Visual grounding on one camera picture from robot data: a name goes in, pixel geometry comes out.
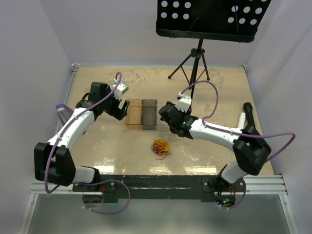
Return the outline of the grey transparent bin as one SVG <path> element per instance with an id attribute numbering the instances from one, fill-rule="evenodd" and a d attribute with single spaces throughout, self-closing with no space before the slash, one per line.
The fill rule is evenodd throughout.
<path id="1" fill-rule="evenodd" d="M 142 130 L 156 129 L 156 108 L 157 108 L 156 99 L 142 100 L 142 117 L 141 117 Z"/>

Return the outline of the clear transparent bin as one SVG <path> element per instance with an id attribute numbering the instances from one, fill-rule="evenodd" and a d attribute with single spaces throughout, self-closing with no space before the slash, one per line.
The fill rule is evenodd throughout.
<path id="1" fill-rule="evenodd" d="M 156 130 L 166 131 L 166 130 L 169 130 L 169 126 L 165 121 L 161 120 L 161 115 L 159 114 L 160 108 L 161 106 L 159 105 L 156 108 Z"/>

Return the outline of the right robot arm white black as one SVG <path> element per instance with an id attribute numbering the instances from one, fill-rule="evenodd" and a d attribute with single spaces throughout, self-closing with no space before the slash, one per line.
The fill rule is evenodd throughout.
<path id="1" fill-rule="evenodd" d="M 218 193 L 229 191 L 234 184 L 246 175 L 256 176 L 266 163 L 271 148 L 256 128 L 247 125 L 245 128 L 226 128 L 210 124 L 191 115 L 191 110 L 178 110 L 171 102 L 160 108 L 160 120 L 166 122 L 170 131 L 189 139 L 205 140 L 233 151 L 236 162 L 226 165 L 216 178 L 208 182 Z"/>

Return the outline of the yellow red cable ball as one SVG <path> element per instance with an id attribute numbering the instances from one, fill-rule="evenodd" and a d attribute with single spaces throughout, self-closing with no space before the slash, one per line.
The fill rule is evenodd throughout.
<path id="1" fill-rule="evenodd" d="M 153 141 L 151 145 L 151 150 L 153 151 L 154 154 L 157 155 L 157 160 L 163 160 L 165 159 L 168 155 L 171 155 L 172 153 L 170 152 L 169 145 L 164 139 L 156 139 Z"/>

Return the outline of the orange transparent bin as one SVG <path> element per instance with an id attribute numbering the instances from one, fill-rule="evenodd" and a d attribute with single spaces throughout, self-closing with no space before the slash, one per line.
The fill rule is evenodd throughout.
<path id="1" fill-rule="evenodd" d="M 129 130 L 140 130 L 142 118 L 142 99 L 130 99 L 127 109 L 126 127 Z"/>

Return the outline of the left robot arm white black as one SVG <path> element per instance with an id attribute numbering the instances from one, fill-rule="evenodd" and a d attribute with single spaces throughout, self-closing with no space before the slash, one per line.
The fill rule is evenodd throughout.
<path id="1" fill-rule="evenodd" d="M 102 113 L 117 120 L 126 117 L 130 102 L 126 100 L 121 108 L 119 104 L 128 89 L 123 82 L 115 82 L 113 86 L 92 82 L 90 91 L 76 104 L 73 114 L 61 130 L 46 143 L 39 142 L 35 146 L 35 179 L 57 186 L 83 183 L 89 191 L 98 190 L 101 186 L 98 169 L 75 165 L 71 151 Z"/>

